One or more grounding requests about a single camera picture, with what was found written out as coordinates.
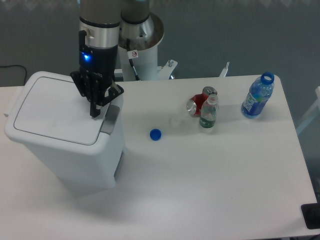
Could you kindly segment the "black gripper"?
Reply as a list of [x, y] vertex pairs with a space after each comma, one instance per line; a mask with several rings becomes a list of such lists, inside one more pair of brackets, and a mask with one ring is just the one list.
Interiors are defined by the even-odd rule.
[[88, 75], [82, 75], [80, 71], [73, 71], [70, 76], [80, 95], [90, 103], [89, 114], [96, 118], [100, 115], [100, 109], [124, 93], [124, 89], [113, 81], [118, 46], [99, 48], [85, 43], [87, 32], [80, 30], [79, 40], [79, 65], [84, 74], [98, 79], [99, 83], [92, 82]]

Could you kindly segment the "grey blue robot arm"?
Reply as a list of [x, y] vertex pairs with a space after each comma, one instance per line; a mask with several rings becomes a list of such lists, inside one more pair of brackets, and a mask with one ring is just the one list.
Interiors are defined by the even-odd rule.
[[142, 24], [150, 16], [147, 0], [82, 0], [79, 4], [79, 69], [70, 76], [90, 103], [90, 116], [124, 93], [115, 83], [121, 22]]

